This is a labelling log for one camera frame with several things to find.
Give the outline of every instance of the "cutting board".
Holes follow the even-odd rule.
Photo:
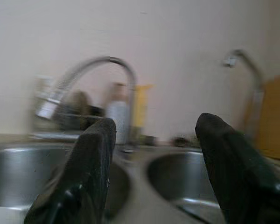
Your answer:
[[[264,89],[265,95],[255,144],[265,156],[280,159],[280,76],[265,83]]]

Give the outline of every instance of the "faucet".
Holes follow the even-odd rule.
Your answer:
[[[58,109],[58,107],[61,105],[62,101],[65,99],[67,94],[69,93],[69,90],[73,87],[75,82],[81,78],[84,74],[86,74],[87,71],[90,69],[99,66],[104,63],[115,63],[118,65],[121,65],[128,76],[128,84],[127,88],[129,90],[128,92],[128,104],[129,104],[129,125],[127,128],[127,143],[131,142],[131,126],[133,122],[133,101],[134,101],[134,91],[136,86],[136,77],[131,69],[131,67],[123,60],[116,58],[116,57],[97,57],[85,62],[82,62],[78,64],[76,67],[74,67],[72,70],[70,70],[65,76],[61,78],[59,82],[57,82],[57,85],[55,89],[51,91],[49,96],[45,98],[44,103],[36,109],[36,117],[54,121],[54,115]],[[64,134],[64,133],[35,133],[34,137],[36,138],[49,138],[49,139],[69,139],[69,140],[75,140],[79,137],[79,134]]]
[[[254,141],[258,131],[264,97],[264,75],[255,65],[253,60],[246,54],[246,52],[240,49],[232,50],[223,60],[223,66],[233,68],[236,65],[238,59],[242,59],[245,65],[251,70],[253,75],[254,90],[252,97],[252,109],[244,132],[252,141]]]

